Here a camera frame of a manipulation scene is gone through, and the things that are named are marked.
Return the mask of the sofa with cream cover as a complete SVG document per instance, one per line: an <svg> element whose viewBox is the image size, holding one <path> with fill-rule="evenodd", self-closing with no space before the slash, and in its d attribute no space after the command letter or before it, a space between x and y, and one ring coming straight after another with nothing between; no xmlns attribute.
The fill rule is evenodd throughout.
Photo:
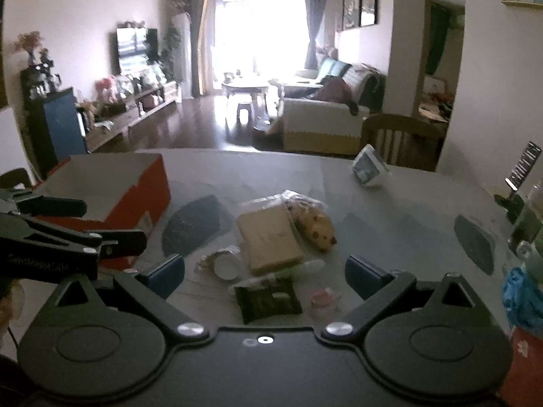
<svg viewBox="0 0 543 407"><path fill-rule="evenodd" d="M362 122L383 105L386 77L368 64L325 57L318 70L274 83L280 101L270 131L283 150L351 156L358 153Z"/></svg>

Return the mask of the red dragon figurine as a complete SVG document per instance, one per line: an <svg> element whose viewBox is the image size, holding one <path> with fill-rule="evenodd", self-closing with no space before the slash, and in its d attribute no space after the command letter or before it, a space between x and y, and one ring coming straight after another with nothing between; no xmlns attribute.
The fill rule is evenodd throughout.
<svg viewBox="0 0 543 407"><path fill-rule="evenodd" d="M335 310L341 299L340 292L333 290L332 288L319 289L313 293L310 303L311 307L315 310Z"/></svg>

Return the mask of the yellow spotted plush toy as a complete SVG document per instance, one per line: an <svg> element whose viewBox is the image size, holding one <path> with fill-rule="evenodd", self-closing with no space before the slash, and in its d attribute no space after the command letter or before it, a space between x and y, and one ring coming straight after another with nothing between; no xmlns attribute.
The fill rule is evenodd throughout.
<svg viewBox="0 0 543 407"><path fill-rule="evenodd" d="M286 204L298 231L321 252L337 244L331 219L319 207L308 202L289 201Z"/></svg>

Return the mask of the tan toast-shaped sponge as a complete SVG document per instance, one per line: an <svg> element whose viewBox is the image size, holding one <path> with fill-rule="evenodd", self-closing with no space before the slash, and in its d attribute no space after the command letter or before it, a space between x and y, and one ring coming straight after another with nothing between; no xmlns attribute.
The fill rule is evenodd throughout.
<svg viewBox="0 0 543 407"><path fill-rule="evenodd" d="M248 267L261 276L305 260L283 206L255 210L237 217L237 225L248 258Z"/></svg>

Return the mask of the white coffee table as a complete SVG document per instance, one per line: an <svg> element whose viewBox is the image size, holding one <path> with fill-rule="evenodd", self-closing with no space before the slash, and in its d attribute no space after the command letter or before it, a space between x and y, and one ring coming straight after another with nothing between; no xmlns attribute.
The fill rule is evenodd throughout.
<svg viewBox="0 0 543 407"><path fill-rule="evenodd" d="M241 108L238 108L237 118L239 118L239 111L245 108L251 115L251 119L262 119L264 122L270 121L267 103L269 88L269 82L259 78L237 77L228 82L222 82L223 93L227 98L235 95L250 97L248 103L241 103Z"/></svg>

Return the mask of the wooden tv console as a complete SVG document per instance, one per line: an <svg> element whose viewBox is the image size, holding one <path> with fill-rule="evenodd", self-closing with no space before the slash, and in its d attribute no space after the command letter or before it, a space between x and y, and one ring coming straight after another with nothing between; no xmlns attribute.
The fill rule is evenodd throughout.
<svg viewBox="0 0 543 407"><path fill-rule="evenodd" d="M177 82L170 81L130 96L120 104L104 106L85 137L88 151L94 153L118 135L126 134L151 115L176 103L178 92Z"/></svg>

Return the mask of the black foil packet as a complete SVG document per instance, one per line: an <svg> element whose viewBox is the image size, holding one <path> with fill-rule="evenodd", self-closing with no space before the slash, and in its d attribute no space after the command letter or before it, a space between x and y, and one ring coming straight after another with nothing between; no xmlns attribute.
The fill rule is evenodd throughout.
<svg viewBox="0 0 543 407"><path fill-rule="evenodd" d="M235 296L244 324L276 315L299 315L303 312L290 278L279 278L252 287L236 287Z"/></svg>

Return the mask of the phone on stand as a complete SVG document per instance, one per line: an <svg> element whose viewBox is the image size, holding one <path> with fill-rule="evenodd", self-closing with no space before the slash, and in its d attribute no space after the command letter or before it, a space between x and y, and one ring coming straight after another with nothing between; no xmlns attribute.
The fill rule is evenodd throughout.
<svg viewBox="0 0 543 407"><path fill-rule="evenodd" d="M500 194L493 195L495 203L506 211L506 217L510 223L516 222L525 206L526 201L519 195L519 190L536 165L541 154L541 147L529 141L518 162L505 179L505 183L510 189L509 195L507 197Z"/></svg>

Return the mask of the grey gear-pattern case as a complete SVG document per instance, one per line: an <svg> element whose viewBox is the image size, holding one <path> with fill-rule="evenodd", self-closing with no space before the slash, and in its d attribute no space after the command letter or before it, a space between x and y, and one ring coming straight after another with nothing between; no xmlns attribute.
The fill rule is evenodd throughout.
<svg viewBox="0 0 543 407"><path fill-rule="evenodd" d="M235 245L230 245L203 256L196 263L195 270L197 272L212 272L224 281L234 281L241 276L240 255L240 249Z"/></svg>

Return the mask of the small white stool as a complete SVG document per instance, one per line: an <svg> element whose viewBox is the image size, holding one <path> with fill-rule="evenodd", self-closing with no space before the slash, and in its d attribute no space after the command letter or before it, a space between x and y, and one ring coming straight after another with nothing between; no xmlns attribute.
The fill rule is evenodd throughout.
<svg viewBox="0 0 543 407"><path fill-rule="evenodd" d="M251 123L253 120L253 106L251 103L238 103L236 118L237 122L242 122L241 117L246 117L246 122Z"/></svg>

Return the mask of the potted green plant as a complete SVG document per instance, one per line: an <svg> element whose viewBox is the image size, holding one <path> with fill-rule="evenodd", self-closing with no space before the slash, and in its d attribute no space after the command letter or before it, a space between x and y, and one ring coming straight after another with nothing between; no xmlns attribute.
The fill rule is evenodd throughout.
<svg viewBox="0 0 543 407"><path fill-rule="evenodd" d="M182 36L180 31L170 23L163 38L160 53L161 67L168 81L175 81L175 52L180 48Z"/></svg>

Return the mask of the white tissue pack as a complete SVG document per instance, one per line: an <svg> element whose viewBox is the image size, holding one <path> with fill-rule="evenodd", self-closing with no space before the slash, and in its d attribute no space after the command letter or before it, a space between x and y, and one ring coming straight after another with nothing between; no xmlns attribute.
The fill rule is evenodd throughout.
<svg viewBox="0 0 543 407"><path fill-rule="evenodd" d="M371 144L366 144L355 157L352 171L365 187L377 185L385 175L390 173L388 165Z"/></svg>

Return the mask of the dark wooden chair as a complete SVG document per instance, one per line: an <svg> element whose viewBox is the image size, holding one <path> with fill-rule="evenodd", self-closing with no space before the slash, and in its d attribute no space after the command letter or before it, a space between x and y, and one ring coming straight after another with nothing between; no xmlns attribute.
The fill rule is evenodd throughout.
<svg viewBox="0 0 543 407"><path fill-rule="evenodd" d="M362 122L361 147L372 145L389 166L434 172L444 140L436 126L407 116L372 114Z"/></svg>

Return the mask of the white tube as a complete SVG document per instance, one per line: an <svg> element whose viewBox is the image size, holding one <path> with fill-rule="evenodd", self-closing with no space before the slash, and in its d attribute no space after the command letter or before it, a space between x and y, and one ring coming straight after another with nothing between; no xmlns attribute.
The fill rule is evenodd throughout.
<svg viewBox="0 0 543 407"><path fill-rule="evenodd" d="M257 285L263 285L267 282L273 282L278 279L290 278L290 279L299 279L311 274L318 273L325 267L325 261L322 259L314 259L306 261L295 267L288 267L277 272L265 274L263 276L255 276L242 280L234 285L231 285L228 288L228 293L231 295L235 294L236 289L238 288L250 288Z"/></svg>

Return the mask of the grey curtain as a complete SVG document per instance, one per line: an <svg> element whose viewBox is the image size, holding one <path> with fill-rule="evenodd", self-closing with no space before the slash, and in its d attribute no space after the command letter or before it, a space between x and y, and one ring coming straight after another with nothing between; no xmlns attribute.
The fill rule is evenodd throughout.
<svg viewBox="0 0 543 407"><path fill-rule="evenodd" d="M327 0L305 0L308 44L305 56L305 69L315 70L317 60L317 37L324 16Z"/></svg>

